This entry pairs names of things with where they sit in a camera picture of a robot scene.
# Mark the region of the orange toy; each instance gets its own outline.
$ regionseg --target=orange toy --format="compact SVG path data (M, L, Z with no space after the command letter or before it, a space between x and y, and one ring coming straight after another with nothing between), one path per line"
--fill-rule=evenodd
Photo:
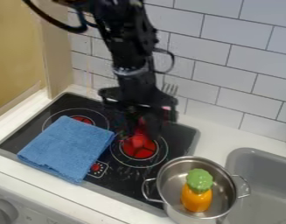
M183 206L194 213L206 211L213 200L212 186L213 177L209 172L202 169L189 171L181 194Z
M210 189L197 194L185 184L182 189L181 201L184 207L194 213L202 213L209 208L213 200L213 191Z

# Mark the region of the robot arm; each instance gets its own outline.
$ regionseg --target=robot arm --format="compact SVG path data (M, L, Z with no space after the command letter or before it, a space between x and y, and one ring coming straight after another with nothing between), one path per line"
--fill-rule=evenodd
M104 88L99 91L104 103L115 104L126 111L130 135L139 126L143 118L147 134L156 139L164 119L175 122L175 110L178 101L156 87L153 52L168 53L172 65L174 56L162 49L156 49L157 29L150 23L143 0L53 0L76 9L80 20L79 27L72 27L48 16L31 0L23 0L42 18L68 32L82 33L88 26L98 28L106 46L112 54L113 72L117 76L119 87ZM95 24L88 22L84 12L94 16Z

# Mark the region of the control panel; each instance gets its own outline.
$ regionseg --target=control panel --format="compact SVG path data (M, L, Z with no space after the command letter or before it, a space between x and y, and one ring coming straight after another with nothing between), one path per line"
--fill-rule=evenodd
M0 224L82 224L82 222L1 192Z

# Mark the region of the cooking pot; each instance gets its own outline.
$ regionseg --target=cooking pot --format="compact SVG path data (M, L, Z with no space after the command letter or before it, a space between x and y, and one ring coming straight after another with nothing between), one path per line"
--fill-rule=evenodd
M213 201L209 209L203 213L192 213L184 208L180 201L182 187L186 183L189 170L204 169L213 176ZM242 183L239 195L234 179ZM149 198L150 185L156 181L161 199ZM178 157L165 164L157 178L144 180L143 196L146 200L164 204L164 211L179 224L221 224L227 217L237 199L250 195L248 182L238 176L230 175L222 166L202 157Z

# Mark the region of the stovetop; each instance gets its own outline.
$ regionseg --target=stovetop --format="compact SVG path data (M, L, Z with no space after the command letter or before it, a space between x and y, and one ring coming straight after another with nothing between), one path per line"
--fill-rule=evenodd
M146 141L141 149L134 150L129 138L121 134L127 129L122 111L82 96L63 94L6 137L0 143L0 154L17 160L16 154L61 116L115 132L114 142L92 165L83 186L142 209L148 204L151 206L148 211L154 207L162 209L162 205L143 197L143 181L155 178L169 160L182 157L188 151L192 153L198 140L196 129L168 122L157 141ZM159 197L155 183L149 186L149 194L151 198Z

